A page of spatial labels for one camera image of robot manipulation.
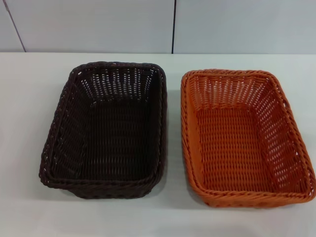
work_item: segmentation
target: white table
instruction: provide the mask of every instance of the white table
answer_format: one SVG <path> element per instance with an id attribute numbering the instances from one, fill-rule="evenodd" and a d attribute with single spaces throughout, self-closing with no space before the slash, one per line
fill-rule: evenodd
<path id="1" fill-rule="evenodd" d="M 83 200 L 45 187 L 38 177 L 63 85 L 74 67 L 91 61 L 151 62 L 166 73 L 168 166 L 144 198 Z M 273 73 L 316 167 L 316 55 L 0 53 L 0 236 L 315 236 L 316 200 L 274 209 L 216 209 L 191 191 L 181 150 L 180 81 L 185 72 L 206 68 Z"/>

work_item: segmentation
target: wicker weave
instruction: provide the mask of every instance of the wicker weave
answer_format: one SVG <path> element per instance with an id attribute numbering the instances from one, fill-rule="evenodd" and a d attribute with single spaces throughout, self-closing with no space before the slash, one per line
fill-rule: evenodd
<path id="1" fill-rule="evenodd" d="M 181 84 L 189 182 L 216 207 L 315 197 L 315 175 L 278 80 L 263 71 L 191 71 Z"/>
<path id="2" fill-rule="evenodd" d="M 166 81 L 155 64 L 96 62 L 70 73 L 39 177 L 80 198 L 139 198 L 160 181 Z"/>

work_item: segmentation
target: woven plastic basket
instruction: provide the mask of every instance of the woven plastic basket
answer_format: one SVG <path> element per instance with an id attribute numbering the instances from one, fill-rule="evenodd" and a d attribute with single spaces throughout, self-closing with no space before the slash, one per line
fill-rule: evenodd
<path id="1" fill-rule="evenodd" d="M 278 80 L 263 71 L 191 71 L 181 84 L 189 182 L 216 207 L 315 197 L 315 175 Z"/>
<path id="2" fill-rule="evenodd" d="M 155 64 L 95 62 L 70 73 L 39 177 L 80 198 L 139 198 L 165 163 L 167 92 Z"/>

